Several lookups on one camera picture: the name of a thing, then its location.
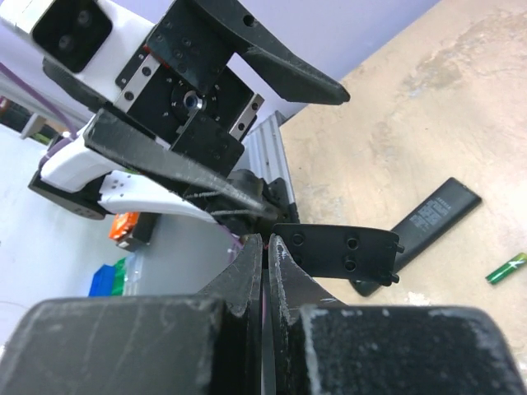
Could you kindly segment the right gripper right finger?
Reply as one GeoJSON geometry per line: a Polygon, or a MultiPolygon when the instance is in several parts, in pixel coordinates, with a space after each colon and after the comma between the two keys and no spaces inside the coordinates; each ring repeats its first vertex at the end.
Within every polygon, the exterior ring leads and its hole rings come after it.
{"type": "Polygon", "coordinates": [[[346,305],[295,262],[278,235],[269,240],[268,273],[276,393],[321,394],[313,322],[346,305]]]}

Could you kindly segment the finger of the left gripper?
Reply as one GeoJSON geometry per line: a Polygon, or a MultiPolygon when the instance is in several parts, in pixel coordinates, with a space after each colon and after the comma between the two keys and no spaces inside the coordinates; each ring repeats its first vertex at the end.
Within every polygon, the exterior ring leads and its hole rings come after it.
{"type": "Polygon", "coordinates": [[[343,104],[348,91],[333,78],[297,57],[238,1],[194,1],[227,45],[284,100],[343,104]]]}
{"type": "Polygon", "coordinates": [[[109,111],[100,110],[83,133],[85,146],[123,167],[165,181],[193,185],[224,196],[250,215],[276,220],[277,209],[233,186],[225,177],[199,163],[168,151],[109,111]]]}

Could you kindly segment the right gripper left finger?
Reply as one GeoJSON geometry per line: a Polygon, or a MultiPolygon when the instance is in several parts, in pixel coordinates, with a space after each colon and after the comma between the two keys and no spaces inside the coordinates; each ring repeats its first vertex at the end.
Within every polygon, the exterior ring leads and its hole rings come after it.
{"type": "Polygon", "coordinates": [[[263,241],[250,235],[234,261],[198,295],[222,302],[212,354],[211,394],[260,394],[263,241]]]}

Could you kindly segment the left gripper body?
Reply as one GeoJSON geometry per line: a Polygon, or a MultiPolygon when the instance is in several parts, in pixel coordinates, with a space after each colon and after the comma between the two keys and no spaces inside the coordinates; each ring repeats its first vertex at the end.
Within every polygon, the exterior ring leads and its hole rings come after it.
{"type": "Polygon", "coordinates": [[[170,150],[228,175],[264,102],[227,66],[233,53],[194,9],[172,7],[115,78],[115,105],[170,150]]]}

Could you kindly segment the black battery cover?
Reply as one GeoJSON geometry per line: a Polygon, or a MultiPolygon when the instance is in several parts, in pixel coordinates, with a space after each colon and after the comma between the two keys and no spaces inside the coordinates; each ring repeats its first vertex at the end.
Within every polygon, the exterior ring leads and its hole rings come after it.
{"type": "Polygon", "coordinates": [[[312,277],[391,286],[399,281],[395,259],[404,252],[399,236],[388,230],[312,224],[276,224],[293,261],[312,277]]]}

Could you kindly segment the black remote control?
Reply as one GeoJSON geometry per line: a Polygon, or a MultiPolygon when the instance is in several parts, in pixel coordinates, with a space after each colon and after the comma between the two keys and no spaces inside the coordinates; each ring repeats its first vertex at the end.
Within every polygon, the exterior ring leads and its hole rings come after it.
{"type": "Polygon", "coordinates": [[[448,178],[392,229],[404,247],[402,253],[396,254],[394,273],[409,265],[482,201],[477,193],[458,179],[448,178]]]}

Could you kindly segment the green battery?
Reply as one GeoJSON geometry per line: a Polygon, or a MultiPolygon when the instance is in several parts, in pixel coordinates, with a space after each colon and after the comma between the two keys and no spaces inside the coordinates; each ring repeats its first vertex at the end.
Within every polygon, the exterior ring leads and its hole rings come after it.
{"type": "Polygon", "coordinates": [[[526,265],[526,253],[518,253],[486,276],[487,283],[496,285],[526,265]]]}

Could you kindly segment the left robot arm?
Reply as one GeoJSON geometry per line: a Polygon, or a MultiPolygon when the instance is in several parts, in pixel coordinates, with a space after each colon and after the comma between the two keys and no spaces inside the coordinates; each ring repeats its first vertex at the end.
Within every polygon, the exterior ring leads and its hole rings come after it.
{"type": "Polygon", "coordinates": [[[287,219],[265,181],[236,168],[263,100],[233,55],[289,102],[350,99],[237,1],[174,1],[157,23],[111,1],[31,1],[18,23],[48,77],[93,112],[31,187],[88,218],[183,215],[237,235],[287,219]]]}

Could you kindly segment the aluminium frame rail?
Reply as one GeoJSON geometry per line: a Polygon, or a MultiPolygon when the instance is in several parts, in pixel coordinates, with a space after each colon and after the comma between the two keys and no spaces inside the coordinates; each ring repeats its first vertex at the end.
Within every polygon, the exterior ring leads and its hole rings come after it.
{"type": "Polygon", "coordinates": [[[242,169],[251,170],[268,183],[276,178],[284,179],[288,201],[295,203],[296,199],[280,131],[280,126],[284,120],[282,114],[276,111],[254,127],[243,141],[245,151],[238,165],[242,169]]]}

